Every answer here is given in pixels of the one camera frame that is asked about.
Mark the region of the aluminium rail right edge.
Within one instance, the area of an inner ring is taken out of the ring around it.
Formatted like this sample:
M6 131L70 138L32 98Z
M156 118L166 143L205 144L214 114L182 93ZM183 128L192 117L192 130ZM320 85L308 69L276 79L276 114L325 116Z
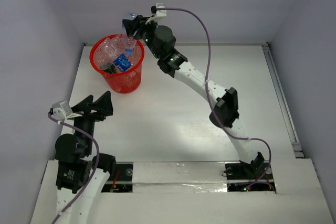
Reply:
M289 135L289 139L292 145L292 149L293 152L295 154L296 158L305 158L303 149L301 147L297 132L296 132L296 128L295 125L293 123L290 111L289 111L289 107L285 98L285 94L283 91L283 88L281 86L281 82L276 70L276 66L272 57L272 53L270 50L270 46L269 44L265 44L262 45L262 49L263 49L263 53L265 56L265 60L270 72L270 76L275 88L275 93L278 99L278 103L280 105L280 110L281 110L281 114L282 117L284 119L284 123L287 129L287 133Z

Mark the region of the red mesh plastic bin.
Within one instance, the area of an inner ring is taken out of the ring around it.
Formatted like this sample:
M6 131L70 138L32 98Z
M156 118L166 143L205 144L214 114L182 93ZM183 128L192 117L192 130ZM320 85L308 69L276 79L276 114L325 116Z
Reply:
M131 57L127 57L124 53L124 47L123 47L123 53L131 62L132 66L130 69L128 69L125 72L120 72L116 67L117 73L109 74L106 72L103 72L99 69L99 67L96 66L94 62L94 55L97 51L98 45L107 37L104 37L100 39L92 48L90 52L90 63L92 67L99 72L105 81L109 84L109 86L118 93L130 93L134 91L141 83L141 77L142 77L142 61L144 59L144 47L142 43L138 40L136 40L136 46L134 48L134 55Z

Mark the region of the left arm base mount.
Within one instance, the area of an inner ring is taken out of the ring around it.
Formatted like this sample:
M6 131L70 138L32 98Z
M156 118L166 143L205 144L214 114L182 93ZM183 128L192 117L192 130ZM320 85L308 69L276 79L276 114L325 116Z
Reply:
M102 188L102 193L133 192L133 163L117 163L116 172L111 175Z

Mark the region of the blue cap small bottle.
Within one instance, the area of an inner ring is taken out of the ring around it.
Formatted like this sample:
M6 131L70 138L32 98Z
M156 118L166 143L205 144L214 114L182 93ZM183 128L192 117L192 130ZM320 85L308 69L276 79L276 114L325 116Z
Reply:
M137 16L137 14L135 13L124 13L124 17L123 19L130 19L133 20L135 19L135 17ZM122 44L124 47L124 53L127 57L131 57L134 55L134 48L136 46L137 41L135 39L133 39L132 37L128 37L127 33L126 33L126 28L125 25L122 24L122 30L123 30L123 35L122 35Z

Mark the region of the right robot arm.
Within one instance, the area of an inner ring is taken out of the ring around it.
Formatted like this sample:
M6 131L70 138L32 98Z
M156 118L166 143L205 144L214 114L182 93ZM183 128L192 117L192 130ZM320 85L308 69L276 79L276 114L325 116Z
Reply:
M252 139L239 120L237 90L226 89L206 79L175 48L176 38L167 26L160 26L141 15L135 19L124 19L122 23L129 37L143 40L164 73L189 86L209 103L209 119L229 137L238 154L243 174L250 179L260 177L265 159L261 152L253 150Z

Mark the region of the large clear plastic bottle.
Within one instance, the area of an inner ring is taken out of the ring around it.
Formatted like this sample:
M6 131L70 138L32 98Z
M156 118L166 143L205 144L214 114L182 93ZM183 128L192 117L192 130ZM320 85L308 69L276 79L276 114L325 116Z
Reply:
M117 34L113 38L105 38L94 54L94 62L97 67L107 63L113 63L123 53L122 35Z

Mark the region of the green label clear bottle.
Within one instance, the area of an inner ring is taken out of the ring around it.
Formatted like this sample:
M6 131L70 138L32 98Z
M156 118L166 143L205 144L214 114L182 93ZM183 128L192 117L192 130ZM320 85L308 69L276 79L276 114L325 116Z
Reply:
M117 73L116 67L112 62L107 62L99 67L99 69L103 72L114 74Z

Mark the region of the blue label large bottle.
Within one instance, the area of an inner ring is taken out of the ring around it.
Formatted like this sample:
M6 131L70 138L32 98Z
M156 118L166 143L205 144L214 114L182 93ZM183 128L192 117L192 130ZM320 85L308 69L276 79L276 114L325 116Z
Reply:
M125 72L128 69L130 69L131 66L132 66L131 62L129 61L129 59L124 54L121 54L119 57L117 57L113 61L113 64L116 66L116 68L120 72Z

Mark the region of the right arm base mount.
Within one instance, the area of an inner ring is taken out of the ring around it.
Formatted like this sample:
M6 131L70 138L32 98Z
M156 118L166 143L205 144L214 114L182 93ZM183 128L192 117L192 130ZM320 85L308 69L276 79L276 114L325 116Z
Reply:
M226 163L222 176L227 180L228 192L276 191L268 162L263 163L261 171L256 174L245 172L241 163Z

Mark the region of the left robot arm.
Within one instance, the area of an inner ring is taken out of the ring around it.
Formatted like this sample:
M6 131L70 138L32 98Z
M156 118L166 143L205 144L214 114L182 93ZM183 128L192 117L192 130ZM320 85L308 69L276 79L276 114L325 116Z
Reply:
M116 174L116 159L100 152L94 139L95 123L113 115L110 91L97 100L92 95L70 106L57 102L48 118L71 133L55 142L57 206L53 223L92 223L94 207L108 179Z

